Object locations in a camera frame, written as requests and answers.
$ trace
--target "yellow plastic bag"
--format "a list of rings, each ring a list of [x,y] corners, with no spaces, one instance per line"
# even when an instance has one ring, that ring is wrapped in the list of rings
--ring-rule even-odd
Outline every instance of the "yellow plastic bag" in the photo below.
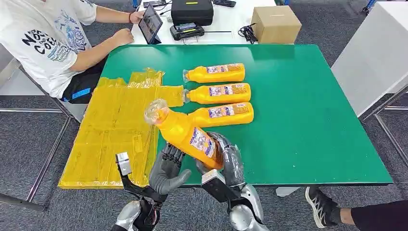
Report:
[[[157,155],[158,129],[144,121],[151,101],[182,106],[183,87],[160,86],[164,72],[147,68],[123,79],[101,78],[82,120],[58,186],[64,189],[122,188],[115,155],[127,152],[130,180],[148,184]]]

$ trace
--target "orange bottle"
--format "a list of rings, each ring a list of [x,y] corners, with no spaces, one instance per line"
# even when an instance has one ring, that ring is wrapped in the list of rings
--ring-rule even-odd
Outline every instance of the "orange bottle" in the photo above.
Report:
[[[251,103],[234,103],[218,107],[199,108],[188,114],[193,123],[201,128],[248,124],[254,120]]]
[[[241,82],[244,78],[245,67],[243,64],[227,64],[209,67],[199,66],[194,70],[183,71],[184,82]]]
[[[144,113],[146,122],[156,125],[163,138],[210,169],[222,169],[222,154],[215,141],[190,118],[170,110],[163,99],[153,101]]]
[[[195,90],[184,90],[184,102],[201,104],[240,103],[251,99],[251,87],[247,83],[201,86]]]

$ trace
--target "green tabletop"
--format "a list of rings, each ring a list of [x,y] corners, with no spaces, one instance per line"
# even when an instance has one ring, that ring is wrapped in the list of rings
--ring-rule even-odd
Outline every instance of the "green tabletop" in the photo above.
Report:
[[[184,85],[183,69],[244,63],[255,118],[250,124],[206,128],[241,150],[255,185],[388,184],[392,179],[316,45],[132,45],[109,55],[102,77],[129,80],[147,67],[163,70],[163,85]],[[187,103],[175,111],[190,113]],[[158,150],[165,141],[160,136]],[[182,168],[201,176],[191,157]]]

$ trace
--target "robotic arm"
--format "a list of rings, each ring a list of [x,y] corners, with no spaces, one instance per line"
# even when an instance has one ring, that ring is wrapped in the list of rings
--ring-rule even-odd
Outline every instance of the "robotic arm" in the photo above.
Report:
[[[219,202],[228,202],[231,226],[238,231],[269,231],[263,224],[264,213],[256,189],[245,182],[241,153],[224,136],[208,132],[216,140],[223,154],[224,170],[220,175],[215,169],[202,176],[202,187]],[[197,163],[203,173],[202,164]]]
[[[202,175],[202,187],[219,202],[228,202],[231,226],[238,231],[269,231],[263,224],[264,214],[256,189],[246,183],[241,154],[224,136],[209,132],[222,152],[224,170],[219,174],[208,170],[197,161]],[[160,209],[168,193],[185,183],[191,174],[189,169],[180,175],[184,153],[167,143],[157,157],[150,172],[149,186],[139,187],[128,178],[131,173],[127,153],[116,155],[117,165],[126,191],[135,195],[137,201],[128,203],[120,212],[113,231],[131,231],[135,226],[140,231],[154,230],[160,219]]]
[[[128,178],[131,173],[128,154],[116,155],[123,187],[138,200],[129,202],[122,209],[112,231],[131,231],[133,226],[139,231],[154,230],[168,193],[181,186],[191,175],[189,169],[179,174],[184,155],[185,153],[167,143],[150,172],[149,186],[143,188],[133,184]]]

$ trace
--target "sneaker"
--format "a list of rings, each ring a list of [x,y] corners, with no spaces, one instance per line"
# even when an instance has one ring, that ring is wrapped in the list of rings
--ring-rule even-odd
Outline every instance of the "sneaker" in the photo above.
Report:
[[[305,197],[313,209],[313,218],[317,227],[323,229],[328,226],[337,225],[330,220],[332,209],[337,206],[331,198],[322,193],[318,188],[306,187]]]

